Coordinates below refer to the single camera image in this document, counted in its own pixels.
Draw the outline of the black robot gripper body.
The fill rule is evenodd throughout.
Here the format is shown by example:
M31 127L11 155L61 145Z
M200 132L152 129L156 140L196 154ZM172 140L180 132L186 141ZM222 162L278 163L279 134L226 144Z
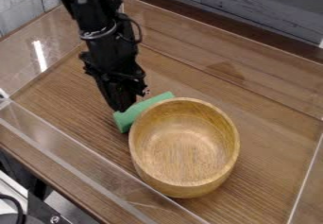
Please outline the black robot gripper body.
M101 84L107 96L146 95L146 71L136 62L142 29L132 23L115 23L99 31L83 31L88 51L80 54L89 75Z

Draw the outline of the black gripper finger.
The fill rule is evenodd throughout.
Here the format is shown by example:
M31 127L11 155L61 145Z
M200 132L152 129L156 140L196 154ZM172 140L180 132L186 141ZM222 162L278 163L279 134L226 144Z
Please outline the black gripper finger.
M100 76L97 86L109 108L115 112L124 112L135 103L136 98L136 93L131 90L130 81L118 81L105 76Z

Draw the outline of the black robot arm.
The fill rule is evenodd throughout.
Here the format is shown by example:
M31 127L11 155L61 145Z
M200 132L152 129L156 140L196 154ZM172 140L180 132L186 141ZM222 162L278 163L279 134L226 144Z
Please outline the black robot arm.
M123 0L60 1L87 45L80 53L84 72L95 79L111 109L124 112L147 89L146 71L136 62L142 28L122 12Z

